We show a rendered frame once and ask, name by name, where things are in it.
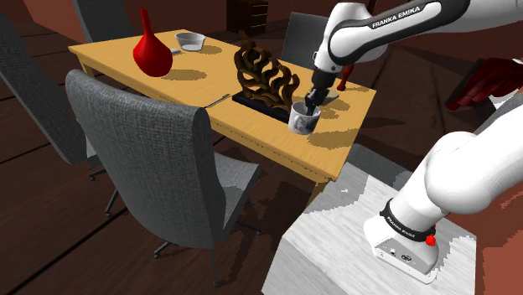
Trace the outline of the grey fabric chair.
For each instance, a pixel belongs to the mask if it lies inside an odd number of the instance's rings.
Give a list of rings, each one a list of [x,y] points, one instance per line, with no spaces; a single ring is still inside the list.
[[[324,16],[292,12],[280,60],[313,69],[313,53],[323,41],[327,22]]]
[[[101,161],[71,115],[67,95],[34,61],[8,16],[0,11],[0,77],[69,165]]]
[[[71,0],[87,43],[132,37],[123,0]]]
[[[260,165],[217,153],[203,107],[156,101],[71,70],[77,119],[132,216],[177,245],[213,251],[238,224]]]

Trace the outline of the red figure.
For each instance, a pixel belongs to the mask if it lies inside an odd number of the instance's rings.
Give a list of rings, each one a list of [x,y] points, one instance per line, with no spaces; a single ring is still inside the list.
[[[340,83],[337,86],[338,91],[344,91],[346,89],[346,82],[347,82],[351,72],[353,71],[354,67],[355,67],[354,64],[346,65],[344,67],[343,72],[342,72],[342,77],[340,79]]]

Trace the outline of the dark chest of drawers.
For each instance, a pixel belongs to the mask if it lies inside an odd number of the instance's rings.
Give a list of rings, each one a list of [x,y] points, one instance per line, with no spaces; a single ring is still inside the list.
[[[268,2],[264,0],[226,0],[226,30],[247,35],[264,34]]]

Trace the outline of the grey robot stand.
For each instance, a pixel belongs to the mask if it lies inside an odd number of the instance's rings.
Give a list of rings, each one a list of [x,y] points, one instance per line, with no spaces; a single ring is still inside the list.
[[[396,193],[346,163],[282,236],[263,295],[474,295],[476,238],[449,220],[437,224],[430,284],[374,257],[364,223]]]

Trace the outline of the wooden dining table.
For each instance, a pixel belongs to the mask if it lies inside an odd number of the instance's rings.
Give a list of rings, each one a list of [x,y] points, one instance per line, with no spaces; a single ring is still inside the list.
[[[173,57],[170,72],[162,78],[145,75],[132,50],[138,37],[113,39],[70,47],[83,71],[95,71],[153,99],[191,106],[206,106],[241,87],[236,78],[235,45],[208,38],[198,52]],[[321,106],[321,117],[309,136],[291,132],[287,125],[246,106],[223,100],[206,108],[213,130],[311,179],[316,197],[335,181],[358,134],[375,91],[349,83],[345,91]]]

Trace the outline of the white mug with picture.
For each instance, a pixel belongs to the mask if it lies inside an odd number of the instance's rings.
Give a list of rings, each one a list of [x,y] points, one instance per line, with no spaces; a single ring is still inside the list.
[[[318,124],[320,115],[321,110],[318,106],[314,106],[313,110],[309,111],[309,108],[304,101],[296,101],[292,105],[287,124],[288,128],[290,131],[297,134],[311,134]]]

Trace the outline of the brown sculpture on black base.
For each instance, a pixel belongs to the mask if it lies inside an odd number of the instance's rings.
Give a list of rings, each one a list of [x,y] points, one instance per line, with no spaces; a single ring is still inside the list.
[[[270,51],[251,40],[244,30],[240,30],[239,35],[241,48],[235,52],[234,62],[241,91],[234,94],[232,100],[288,123],[293,92],[299,87],[300,79]]]

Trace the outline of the clear glass bowl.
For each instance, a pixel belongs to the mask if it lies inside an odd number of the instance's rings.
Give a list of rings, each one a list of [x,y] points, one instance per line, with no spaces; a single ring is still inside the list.
[[[203,34],[182,32],[175,34],[179,46],[185,51],[200,51],[203,49],[206,37]]]

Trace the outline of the silver knife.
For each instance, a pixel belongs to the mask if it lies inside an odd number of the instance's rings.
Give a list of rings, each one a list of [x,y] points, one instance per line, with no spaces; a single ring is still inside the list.
[[[215,104],[217,104],[217,103],[219,103],[219,102],[221,102],[221,101],[227,99],[228,97],[230,97],[230,94],[225,94],[225,95],[223,95],[221,98],[219,98],[219,99],[217,99],[217,100],[215,100],[215,101],[212,101],[210,104],[208,104],[208,105],[206,105],[206,106],[203,106],[203,108],[211,107],[211,106],[213,106],[213,105],[215,105]]]

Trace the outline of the red long-necked vase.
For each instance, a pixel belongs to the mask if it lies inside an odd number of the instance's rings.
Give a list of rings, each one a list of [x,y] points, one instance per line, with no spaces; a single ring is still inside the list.
[[[153,33],[146,8],[140,9],[143,35],[132,51],[139,69],[152,77],[163,77],[169,73],[173,64],[171,50]]]

